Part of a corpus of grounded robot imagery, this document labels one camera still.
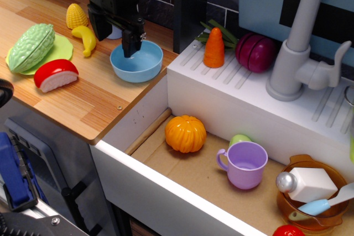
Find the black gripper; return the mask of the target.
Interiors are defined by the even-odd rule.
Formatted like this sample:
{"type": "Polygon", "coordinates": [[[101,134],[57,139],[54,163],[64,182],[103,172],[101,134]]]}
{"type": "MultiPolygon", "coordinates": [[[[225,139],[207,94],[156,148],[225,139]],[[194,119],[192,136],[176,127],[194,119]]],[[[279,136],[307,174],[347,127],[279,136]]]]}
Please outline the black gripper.
{"type": "Polygon", "coordinates": [[[88,15],[99,41],[112,34],[112,26],[122,30],[124,57],[139,51],[145,38],[145,21],[138,12],[139,0],[89,0],[88,15]]]}

